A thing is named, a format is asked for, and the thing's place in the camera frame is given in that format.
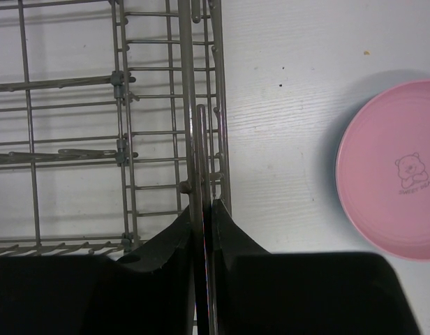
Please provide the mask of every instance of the pink plate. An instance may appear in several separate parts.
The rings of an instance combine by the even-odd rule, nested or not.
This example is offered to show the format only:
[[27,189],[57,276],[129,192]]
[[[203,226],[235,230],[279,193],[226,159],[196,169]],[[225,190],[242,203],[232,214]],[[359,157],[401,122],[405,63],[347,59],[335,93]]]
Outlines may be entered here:
[[339,146],[336,187],[370,242],[430,260],[430,80],[389,89],[357,113]]

